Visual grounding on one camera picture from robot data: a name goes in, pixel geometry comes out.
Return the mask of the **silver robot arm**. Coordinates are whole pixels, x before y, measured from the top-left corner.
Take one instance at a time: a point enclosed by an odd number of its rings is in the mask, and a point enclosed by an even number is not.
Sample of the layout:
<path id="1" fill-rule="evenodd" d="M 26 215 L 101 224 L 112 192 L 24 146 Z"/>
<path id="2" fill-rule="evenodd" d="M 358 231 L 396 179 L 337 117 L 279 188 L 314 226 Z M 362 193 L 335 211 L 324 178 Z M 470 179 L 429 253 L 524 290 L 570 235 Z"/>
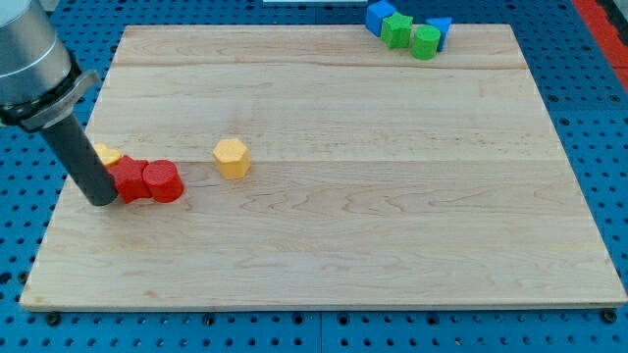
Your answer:
<path id="1" fill-rule="evenodd" d="M 1 0 L 1 124 L 51 127 L 100 81 L 65 47 L 36 0 Z"/>

